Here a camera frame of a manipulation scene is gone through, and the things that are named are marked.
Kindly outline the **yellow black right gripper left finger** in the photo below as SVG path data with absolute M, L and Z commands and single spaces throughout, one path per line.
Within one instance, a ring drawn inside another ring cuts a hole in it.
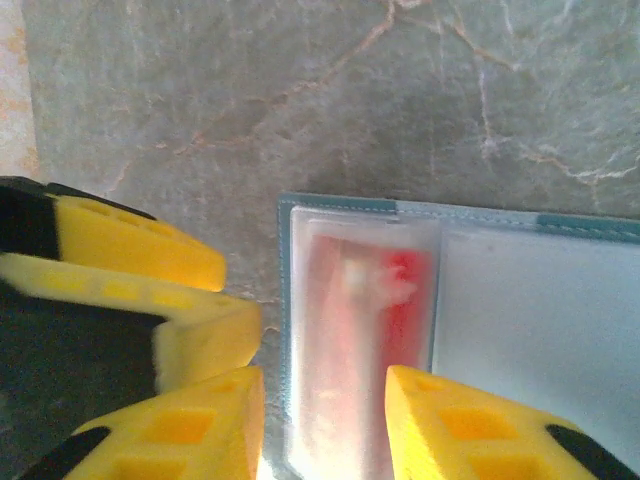
M 263 371 L 246 366 L 80 427 L 31 479 L 254 479 L 265 421 Z

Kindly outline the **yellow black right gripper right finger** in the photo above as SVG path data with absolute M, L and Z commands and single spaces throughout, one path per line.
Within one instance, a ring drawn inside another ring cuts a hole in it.
M 385 416 L 397 479 L 636 479 L 566 419 L 393 365 Z

